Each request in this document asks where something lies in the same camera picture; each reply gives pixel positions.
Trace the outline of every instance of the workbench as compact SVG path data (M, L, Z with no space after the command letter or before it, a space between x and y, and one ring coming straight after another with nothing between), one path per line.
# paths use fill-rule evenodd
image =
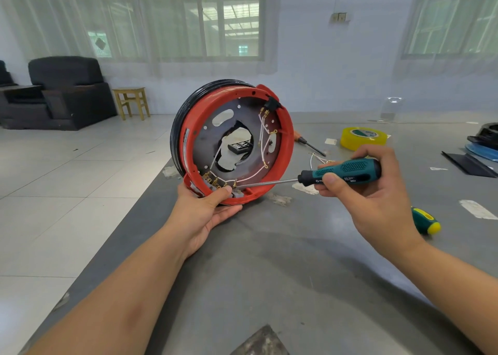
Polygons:
M498 214L498 179L464 175L441 156L441 151L463 153L466 136L480 125L333 124L310 118L294 116L295 128L333 160L347 159L351 151L324 141L339 140L346 126L389 133L388 145L396 150L413 206L442 224L442 231L427 241L498 276L498 221L478 219L459 204L477 201ZM310 152L295 144L283 178L309 169ZM164 224L179 182L178 176L159 173L70 287L69 302L47 317L30 342ZM271 193L292 200L280 206L270 194L247 204L185 262L147 354L228 355L265 324L291 354L480 353L358 234L337 199L291 184L277 185Z

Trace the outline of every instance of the teal screwdriver handle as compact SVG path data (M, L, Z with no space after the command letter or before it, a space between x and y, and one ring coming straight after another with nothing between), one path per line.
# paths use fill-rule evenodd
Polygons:
M322 177L325 173L335 173L347 183L359 184L378 180L382 175L382 168L381 163L374 158L357 158L318 170L303 170L297 179L304 186L323 184Z

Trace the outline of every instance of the yellow tape roll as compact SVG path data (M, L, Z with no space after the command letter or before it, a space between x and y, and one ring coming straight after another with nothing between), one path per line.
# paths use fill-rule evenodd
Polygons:
M341 136L341 145L352 151L356 151L362 144L384 145L388 139L388 134L369 129L366 127L347 127Z

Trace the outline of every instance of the red screwdriver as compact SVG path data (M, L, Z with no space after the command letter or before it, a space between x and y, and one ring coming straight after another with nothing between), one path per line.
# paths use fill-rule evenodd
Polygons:
M315 151L317 151L319 154L321 154L323 157L327 157L327 155L325 153L323 153L322 151L317 150L313 145L309 144L308 141L305 138L303 138L301 136L301 134L299 132L297 132L296 130L294 130L294 141L296 141L298 143L301 143L301 144L304 144L304 145L308 145L309 147L311 147Z

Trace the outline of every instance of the sheer curtain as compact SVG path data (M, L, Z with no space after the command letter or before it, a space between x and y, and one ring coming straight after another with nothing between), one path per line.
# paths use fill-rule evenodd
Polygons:
M276 69L266 0L0 0L27 60L97 57L108 76L230 76Z
M498 76L498 0L415 0L398 79Z

